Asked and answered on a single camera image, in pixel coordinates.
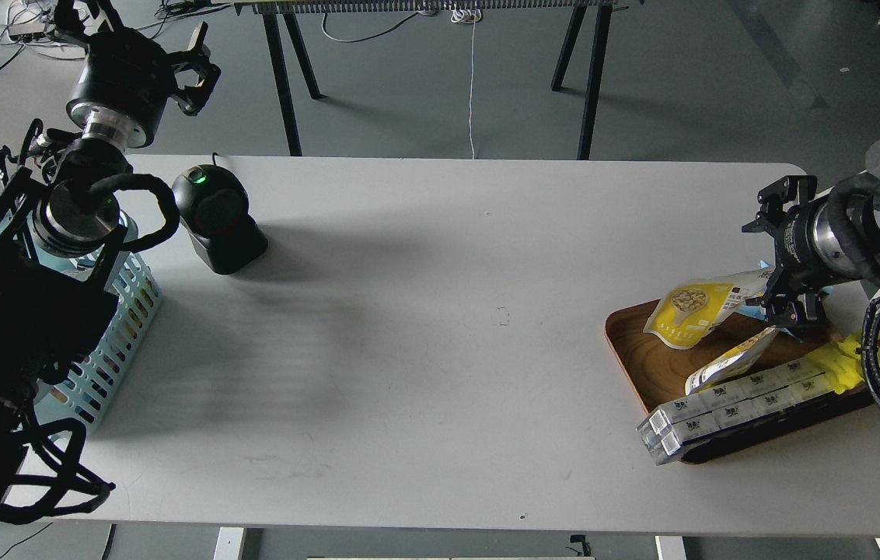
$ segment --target white table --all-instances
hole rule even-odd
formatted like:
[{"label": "white table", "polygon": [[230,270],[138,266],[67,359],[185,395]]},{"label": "white table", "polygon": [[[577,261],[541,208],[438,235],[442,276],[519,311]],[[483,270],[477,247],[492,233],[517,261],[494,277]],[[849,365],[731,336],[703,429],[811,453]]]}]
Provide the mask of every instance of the white table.
[{"label": "white table", "polygon": [[[170,180],[206,156],[132,156]],[[770,163],[220,159],[269,251],[166,301],[85,462],[86,518],[880,536],[880,414],[654,467],[611,312],[756,268]],[[124,201],[144,228],[151,199]],[[859,302],[851,305],[861,312]]]}]

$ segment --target basket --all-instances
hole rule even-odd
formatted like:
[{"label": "basket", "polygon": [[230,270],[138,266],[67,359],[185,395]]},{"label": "basket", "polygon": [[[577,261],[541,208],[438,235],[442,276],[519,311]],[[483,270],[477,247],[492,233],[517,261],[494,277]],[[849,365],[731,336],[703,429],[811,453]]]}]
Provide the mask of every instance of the basket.
[{"label": "basket", "polygon": [[[123,216],[130,235],[137,233],[134,221]],[[68,274],[85,274],[94,264],[96,255],[77,259],[55,257],[36,247],[42,265]],[[46,423],[60,418],[77,418],[84,423],[88,434],[94,432],[105,418],[109,404],[139,344],[160,308],[159,287],[149,267],[137,254],[130,254],[117,263],[119,273],[110,291],[119,296],[119,308],[105,330],[95,351],[82,362],[71,364],[70,373],[63,383],[48,386],[40,382],[36,401],[36,417]]]}]

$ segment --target concrete floor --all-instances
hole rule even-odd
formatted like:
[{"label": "concrete floor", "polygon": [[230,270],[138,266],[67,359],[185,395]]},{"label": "concrete floor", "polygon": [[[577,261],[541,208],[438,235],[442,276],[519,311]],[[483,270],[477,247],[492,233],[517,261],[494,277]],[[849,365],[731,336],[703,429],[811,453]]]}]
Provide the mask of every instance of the concrete floor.
[{"label": "concrete floor", "polygon": [[[152,2],[117,0],[130,25]],[[863,169],[880,138],[880,26],[870,2],[652,0],[615,14],[592,159],[795,163],[821,184]],[[6,3],[0,1],[0,21]],[[573,159],[585,91],[592,17],[564,81],[550,91],[569,10],[486,11],[475,29],[473,128],[483,159]],[[337,14],[338,36],[366,35],[402,14]],[[222,78],[199,117],[169,107],[144,152],[287,155],[261,18],[227,10],[207,18]],[[305,95],[288,51],[307,156],[467,159],[471,35],[444,15],[417,17],[377,40],[323,38],[301,16],[325,100]],[[194,22],[170,25],[167,50],[187,46]],[[0,47],[0,63],[13,50]],[[0,74],[0,145],[17,145],[32,117],[71,125],[63,113],[80,70],[27,51]],[[626,205],[643,195],[631,185]],[[42,525],[0,525],[0,554]],[[121,525],[111,558],[210,558],[216,527]],[[107,525],[58,522],[7,559],[99,557]],[[594,535],[600,558],[654,557],[650,536]],[[567,535],[458,531],[268,529],[256,558],[306,556],[558,556]],[[689,539],[690,558],[877,558],[869,539]]]}]

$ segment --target tray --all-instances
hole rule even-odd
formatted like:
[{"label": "tray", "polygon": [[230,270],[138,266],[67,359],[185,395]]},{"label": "tray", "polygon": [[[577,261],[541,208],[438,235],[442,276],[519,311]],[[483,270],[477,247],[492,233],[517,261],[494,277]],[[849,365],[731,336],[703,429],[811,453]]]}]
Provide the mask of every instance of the tray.
[{"label": "tray", "polygon": [[[636,394],[637,401],[649,414],[658,404],[673,401],[685,396],[685,380],[709,362],[730,348],[748,340],[759,333],[764,324],[756,319],[732,314],[720,326],[707,335],[690,350],[674,350],[653,334],[643,331],[644,325],[657,306],[658,300],[642,303],[611,314],[605,323],[605,337],[620,368],[626,375]],[[766,353],[754,364],[752,371],[773,368],[796,359],[819,348],[828,341],[839,340],[840,334],[834,327],[814,327],[803,330],[804,341],[781,334],[776,337]],[[849,390],[843,396],[828,394],[817,398],[810,404],[793,408],[768,422],[718,437],[713,442],[696,447],[682,458],[687,464],[698,464],[721,457],[768,439],[782,436],[813,423],[835,418],[846,412],[857,410],[871,403],[872,398],[865,390]],[[642,421],[632,418],[631,429]]]}]

